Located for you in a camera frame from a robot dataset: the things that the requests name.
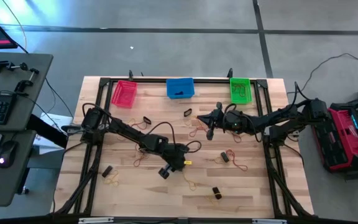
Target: plastic bin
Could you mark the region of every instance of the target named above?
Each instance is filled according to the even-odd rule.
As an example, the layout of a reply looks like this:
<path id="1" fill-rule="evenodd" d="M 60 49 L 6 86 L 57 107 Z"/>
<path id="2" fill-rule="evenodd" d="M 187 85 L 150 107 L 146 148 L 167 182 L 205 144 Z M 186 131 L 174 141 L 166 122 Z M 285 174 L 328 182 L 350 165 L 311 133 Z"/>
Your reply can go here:
<path id="1" fill-rule="evenodd" d="M 111 103 L 123 108 L 132 108 L 136 96 L 136 89 L 137 83 L 119 80 L 112 95 Z"/>
<path id="2" fill-rule="evenodd" d="M 167 95 L 171 99 L 191 98 L 194 95 L 192 78 L 175 78 L 167 80 Z"/>
<path id="3" fill-rule="evenodd" d="M 246 104 L 252 102 L 251 84 L 248 78 L 230 79 L 231 102 Z"/>

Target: red and black device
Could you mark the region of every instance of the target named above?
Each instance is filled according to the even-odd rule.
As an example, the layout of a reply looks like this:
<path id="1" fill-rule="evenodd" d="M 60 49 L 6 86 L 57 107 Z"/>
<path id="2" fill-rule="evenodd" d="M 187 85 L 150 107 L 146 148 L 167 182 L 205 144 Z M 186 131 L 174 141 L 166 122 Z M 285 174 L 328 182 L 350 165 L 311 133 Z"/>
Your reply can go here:
<path id="1" fill-rule="evenodd" d="M 324 168 L 330 172 L 358 171 L 358 99 L 333 103 L 329 118 L 313 125 Z"/>

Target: wooden table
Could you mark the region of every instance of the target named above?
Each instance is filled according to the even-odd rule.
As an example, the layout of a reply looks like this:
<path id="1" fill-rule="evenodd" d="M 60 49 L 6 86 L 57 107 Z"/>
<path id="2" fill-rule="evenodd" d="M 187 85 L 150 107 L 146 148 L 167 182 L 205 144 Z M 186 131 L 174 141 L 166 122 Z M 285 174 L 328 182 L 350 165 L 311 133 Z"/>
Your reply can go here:
<path id="1" fill-rule="evenodd" d="M 99 79 L 100 77 L 84 78 L 75 111 L 75 123 L 80 124 L 83 119 L 82 104 L 95 102 Z M 268 79 L 267 81 L 273 110 L 286 106 L 288 100 L 283 80 Z M 159 122 L 168 121 L 175 128 L 177 142 L 187 143 L 195 139 L 201 141 L 203 147 L 199 152 L 186 155 L 186 159 L 192 161 L 192 165 L 185 168 L 186 178 L 200 183 L 198 188 L 194 191 L 190 190 L 182 172 L 171 173 L 166 180 L 161 178 L 158 171 L 166 163 L 159 156 L 150 155 L 139 167 L 134 167 L 134 161 L 139 158 L 139 155 L 135 154 L 135 143 L 122 140 L 122 137 L 115 134 L 106 134 L 94 195 L 93 216 L 273 217 L 262 144 L 257 143 L 254 136 L 247 135 L 242 137 L 240 143 L 236 143 L 231 134 L 223 133 L 221 129 L 215 130 L 213 141 L 206 139 L 204 131 L 198 131 L 192 138 L 189 132 L 199 125 L 198 120 L 193 119 L 190 126 L 184 122 L 183 112 L 189 108 L 193 109 L 192 115 L 199 115 L 210 113 L 215 109 L 217 101 L 222 102 L 224 107 L 228 105 L 231 102 L 228 85 L 195 84 L 195 92 L 190 99 L 171 100 L 167 97 L 164 83 L 138 83 L 132 109 L 111 105 L 110 112 L 123 121 L 130 121 L 133 118 L 140 122 L 143 116 L 150 118 L 153 123 L 145 131 Z M 266 114 L 264 94 L 260 92 L 264 114 Z M 247 105 L 238 105 L 237 110 L 257 115 L 255 101 Z M 172 141 L 172 133 L 167 125 L 159 126 L 154 133 L 164 135 Z M 78 144 L 80 137 L 80 134 L 70 137 L 67 147 Z M 286 143 L 299 150 L 297 143 L 292 141 Z M 65 154 L 55 192 L 57 210 L 78 185 L 85 148 L 85 145 L 81 145 Z M 241 171 L 233 163 L 214 162 L 221 152 L 229 148 L 236 153 L 236 162 L 247 165 L 248 171 Z M 281 147 L 281 153 L 288 188 L 302 206 L 313 213 L 301 159 L 285 147 Z M 105 179 L 101 173 L 107 166 L 113 166 L 114 170 L 119 171 L 114 178 L 119 181 L 117 187 L 104 183 Z M 219 187 L 223 195 L 221 200 L 211 202 L 207 199 L 213 193 L 212 187 Z M 280 208 L 284 211 L 281 190 L 277 192 Z M 81 211 L 85 207 L 87 194 L 88 188 L 85 189 Z"/>

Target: gray desk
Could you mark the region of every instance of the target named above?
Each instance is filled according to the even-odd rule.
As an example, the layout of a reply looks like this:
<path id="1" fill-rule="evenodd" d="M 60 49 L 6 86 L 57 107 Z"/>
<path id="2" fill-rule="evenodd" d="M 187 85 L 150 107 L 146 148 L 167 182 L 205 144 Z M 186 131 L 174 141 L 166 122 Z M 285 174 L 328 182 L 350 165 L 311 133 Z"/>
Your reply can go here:
<path id="1" fill-rule="evenodd" d="M 0 134 L 4 135 L 0 145 L 11 140 L 14 133 L 15 132 L 0 132 Z M 29 161 L 35 134 L 35 131 L 27 130 L 17 133 L 16 136 L 14 136 L 13 140 L 19 143 L 14 163 L 9 168 L 0 168 L 0 206 L 10 205 L 14 194 L 19 188 Z"/>
<path id="2" fill-rule="evenodd" d="M 52 59 L 53 56 L 49 54 L 0 53 L 0 61 L 8 60 L 15 65 L 25 62 L 29 69 L 35 68 L 40 71 L 40 73 L 38 75 L 34 75 L 32 79 L 34 85 L 28 86 L 24 90 L 25 93 L 29 94 L 28 98 L 34 101 L 37 101 Z M 23 71 L 19 68 L 15 69 L 13 72 L 4 69 L 0 73 L 0 91 L 14 91 L 19 81 L 28 80 L 30 76 L 30 71 Z M 0 131 L 25 130 L 33 109 L 33 102 L 18 96 L 7 124 L 0 125 Z"/>

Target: computer mouse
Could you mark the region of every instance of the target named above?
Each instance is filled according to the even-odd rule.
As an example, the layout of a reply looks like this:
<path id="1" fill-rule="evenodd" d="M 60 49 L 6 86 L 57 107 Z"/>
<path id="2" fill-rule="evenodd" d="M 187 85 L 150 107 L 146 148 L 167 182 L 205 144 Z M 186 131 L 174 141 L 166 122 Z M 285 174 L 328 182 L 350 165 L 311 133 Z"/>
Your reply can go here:
<path id="1" fill-rule="evenodd" d="M 0 150 L 0 168 L 8 168 L 13 164 L 18 144 L 17 141 L 13 140 L 2 144 Z"/>

